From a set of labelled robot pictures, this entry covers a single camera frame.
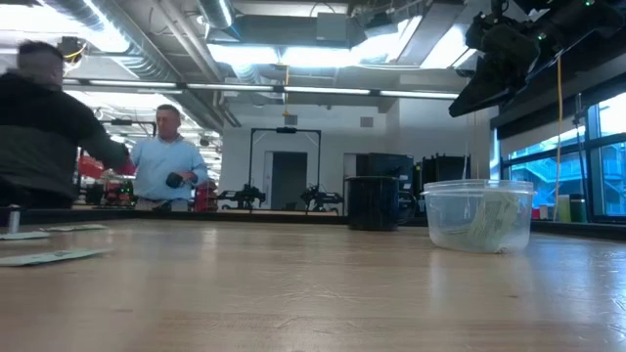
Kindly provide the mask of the person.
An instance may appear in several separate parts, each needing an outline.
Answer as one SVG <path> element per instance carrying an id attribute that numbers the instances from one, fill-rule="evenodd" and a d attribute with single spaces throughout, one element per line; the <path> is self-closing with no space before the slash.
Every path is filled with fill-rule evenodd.
<path id="1" fill-rule="evenodd" d="M 0 206 L 67 209 L 77 195 L 77 150 L 123 169 L 126 147 L 111 139 L 91 109 L 63 91 L 64 56 L 26 41 L 17 66 L 0 74 Z"/>
<path id="2" fill-rule="evenodd" d="M 181 113 L 177 108 L 158 106 L 157 135 L 133 147 L 130 158 L 136 170 L 133 185 L 136 210 L 188 211 L 192 188 L 209 179 L 199 149 L 178 132 L 180 126 Z M 184 178 L 180 188 L 166 186 L 165 180 L 171 172 Z"/>

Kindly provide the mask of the square clear plastic container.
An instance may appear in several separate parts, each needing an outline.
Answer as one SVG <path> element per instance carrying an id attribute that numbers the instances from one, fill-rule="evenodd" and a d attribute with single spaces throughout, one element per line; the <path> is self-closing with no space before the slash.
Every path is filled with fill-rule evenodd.
<path id="1" fill-rule="evenodd" d="M 519 210 L 511 230 L 496 251 L 480 251 L 470 244 L 467 232 L 485 193 L 508 192 L 518 196 Z M 529 243 L 534 185 L 524 181 L 465 179 L 428 183 L 425 198 L 428 233 L 442 248 L 480 252 L 522 251 Z"/>

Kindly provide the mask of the dark green bottle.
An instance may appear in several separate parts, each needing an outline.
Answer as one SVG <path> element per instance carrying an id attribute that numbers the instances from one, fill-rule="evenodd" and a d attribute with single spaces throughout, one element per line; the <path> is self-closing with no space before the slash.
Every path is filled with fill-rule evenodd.
<path id="1" fill-rule="evenodd" d="M 569 196 L 570 219 L 575 223 L 585 223 L 587 221 L 586 200 L 581 194 L 571 194 Z"/>

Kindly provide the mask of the ceiling light rail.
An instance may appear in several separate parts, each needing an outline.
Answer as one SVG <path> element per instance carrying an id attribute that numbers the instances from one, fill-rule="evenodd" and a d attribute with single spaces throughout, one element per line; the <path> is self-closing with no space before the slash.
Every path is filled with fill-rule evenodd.
<path id="1" fill-rule="evenodd" d="M 455 100 L 458 94 L 429 91 L 402 91 L 362 88 L 337 87 L 310 87 L 293 85 L 263 85 L 263 84 L 231 84 L 231 83 L 184 83 L 184 82 L 157 82 L 139 80 L 109 80 L 90 78 L 65 78 L 65 86 L 87 86 L 107 88 L 152 89 L 158 91 L 232 91 L 245 93 L 279 93 L 279 94 L 324 94 L 341 96 L 383 97 L 401 99 L 433 99 Z"/>

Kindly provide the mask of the grey door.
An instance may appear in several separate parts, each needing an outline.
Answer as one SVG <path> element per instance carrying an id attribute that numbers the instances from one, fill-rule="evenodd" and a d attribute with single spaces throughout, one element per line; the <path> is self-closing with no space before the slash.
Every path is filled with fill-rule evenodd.
<path id="1" fill-rule="evenodd" d="M 271 210 L 303 210 L 301 195 L 307 186 L 307 153 L 266 152 L 264 207 Z"/>

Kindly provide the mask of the silver ventilation duct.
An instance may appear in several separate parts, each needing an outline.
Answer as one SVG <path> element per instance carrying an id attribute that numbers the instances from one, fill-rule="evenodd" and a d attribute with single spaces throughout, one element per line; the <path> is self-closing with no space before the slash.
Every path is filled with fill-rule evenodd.
<path id="1" fill-rule="evenodd" d="M 198 7 L 211 28 L 230 27 L 235 19 L 230 0 L 196 0 Z"/>
<path id="2" fill-rule="evenodd" d="M 119 38 L 128 48 L 121 64 L 142 81 L 183 82 L 183 74 L 114 0 L 37 0 L 88 29 Z M 201 127 L 221 132 L 234 121 L 199 93 L 184 90 L 174 100 L 192 114 Z"/>

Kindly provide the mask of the black gantry frame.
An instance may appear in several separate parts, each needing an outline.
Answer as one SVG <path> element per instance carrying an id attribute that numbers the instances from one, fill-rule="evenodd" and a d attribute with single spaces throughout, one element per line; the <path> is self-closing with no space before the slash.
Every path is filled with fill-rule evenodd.
<path id="1" fill-rule="evenodd" d="M 268 133 L 268 132 L 275 132 L 277 134 L 297 134 L 297 133 L 301 133 L 303 136 L 310 138 L 310 133 L 312 134 L 316 134 L 317 135 L 317 141 L 314 142 L 314 146 L 317 148 L 317 184 L 320 184 L 320 142 L 321 142 L 321 136 L 322 136 L 322 132 L 320 130 L 307 130 L 307 129 L 296 129 L 294 127 L 277 127 L 277 128 L 252 128 L 250 130 L 250 137 L 249 137 L 249 154 L 248 154 L 248 175 L 247 175 L 247 184 L 250 184 L 251 186 L 253 186 L 253 149 L 254 146 L 257 142 L 260 142 L 261 139 Z M 307 172 L 308 172 L 308 152 L 296 152 L 296 153 L 307 153 Z M 265 158 L 265 152 L 262 152 L 262 164 L 261 164 L 261 186 L 260 186 L 260 191 L 262 193 L 263 192 L 263 179 L 264 179 L 264 159 Z M 258 205 L 259 208 L 263 208 L 264 207 L 264 202 L 261 205 Z"/>

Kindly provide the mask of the dark grey cabinet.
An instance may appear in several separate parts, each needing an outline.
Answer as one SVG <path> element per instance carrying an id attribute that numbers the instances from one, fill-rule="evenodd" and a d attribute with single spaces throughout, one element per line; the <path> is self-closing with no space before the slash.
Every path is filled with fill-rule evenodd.
<path id="1" fill-rule="evenodd" d="M 358 154 L 357 176 L 388 176 L 408 181 L 413 177 L 414 159 L 405 154 Z"/>

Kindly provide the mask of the green white sweetener packet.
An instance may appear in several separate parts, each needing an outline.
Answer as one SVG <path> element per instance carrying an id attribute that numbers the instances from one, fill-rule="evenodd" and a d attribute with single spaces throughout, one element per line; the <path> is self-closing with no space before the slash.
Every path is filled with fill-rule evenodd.
<path id="1" fill-rule="evenodd" d="M 58 261 L 87 258 L 91 256 L 109 253 L 111 251 L 112 250 L 110 248 L 100 248 L 100 249 L 77 248 L 77 249 L 57 250 L 53 252 L 2 257 L 0 258 L 0 267 L 21 267 L 21 266 L 44 265 L 44 264 L 49 264 L 49 263 L 58 262 Z"/>
<path id="2" fill-rule="evenodd" d="M 519 210 L 519 198 L 508 192 L 489 192 L 482 197 L 467 232 L 470 244 L 480 251 L 496 251 L 511 230 Z"/>
<path id="3" fill-rule="evenodd" d="M 106 230 L 108 227 L 101 224 L 81 224 L 40 228 L 42 232 L 80 232 Z"/>
<path id="4" fill-rule="evenodd" d="M 0 234 L 0 241 L 25 241 L 25 240 L 41 240 L 48 239 L 49 233 L 46 232 L 19 232 Z"/>

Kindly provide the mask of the black mug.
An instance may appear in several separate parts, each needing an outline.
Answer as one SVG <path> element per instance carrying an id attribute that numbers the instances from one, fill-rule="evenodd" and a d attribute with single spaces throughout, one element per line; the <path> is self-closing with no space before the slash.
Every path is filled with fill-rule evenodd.
<path id="1" fill-rule="evenodd" d="M 393 232 L 415 214 L 417 200 L 402 191 L 397 178 L 355 176 L 346 179 L 347 221 L 351 230 Z"/>

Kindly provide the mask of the red tool cart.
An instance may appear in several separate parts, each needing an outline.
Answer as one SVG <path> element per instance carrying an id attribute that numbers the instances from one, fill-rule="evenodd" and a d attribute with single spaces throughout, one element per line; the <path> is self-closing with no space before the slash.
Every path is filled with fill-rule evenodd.
<path id="1" fill-rule="evenodd" d="M 194 211 L 195 212 L 216 212 L 218 209 L 217 186 L 213 181 L 206 181 L 199 184 L 195 190 Z"/>
<path id="2" fill-rule="evenodd" d="M 78 159 L 77 171 L 80 190 L 86 204 L 101 207 L 132 208 L 136 198 L 129 176 L 105 170 L 104 165 L 89 155 Z"/>

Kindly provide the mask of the grey ceiling box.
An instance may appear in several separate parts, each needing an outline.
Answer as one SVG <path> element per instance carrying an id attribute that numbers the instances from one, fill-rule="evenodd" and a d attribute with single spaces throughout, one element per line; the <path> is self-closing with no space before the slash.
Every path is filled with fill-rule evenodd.
<path id="1" fill-rule="evenodd" d="M 318 13 L 316 18 L 316 25 L 316 39 L 318 41 L 346 41 L 347 20 L 345 14 Z"/>

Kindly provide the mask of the black cabinet with hooks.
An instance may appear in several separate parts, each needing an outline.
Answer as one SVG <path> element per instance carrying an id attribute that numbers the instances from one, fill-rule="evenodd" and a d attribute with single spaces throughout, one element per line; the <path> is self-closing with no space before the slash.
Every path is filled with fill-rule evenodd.
<path id="1" fill-rule="evenodd" d="M 471 156 L 436 154 L 421 163 L 422 185 L 470 178 Z"/>

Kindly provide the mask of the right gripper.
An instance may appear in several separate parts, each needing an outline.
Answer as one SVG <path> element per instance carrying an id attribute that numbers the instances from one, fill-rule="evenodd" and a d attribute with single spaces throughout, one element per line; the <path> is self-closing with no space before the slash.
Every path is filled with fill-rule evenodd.
<path id="1" fill-rule="evenodd" d="M 466 32 L 466 45 L 491 59 L 528 72 L 540 49 L 530 34 L 533 22 L 518 22 L 495 14 L 479 13 Z M 526 77 L 510 66 L 479 63 L 474 77 L 449 107 L 458 117 L 509 102 L 526 87 Z"/>

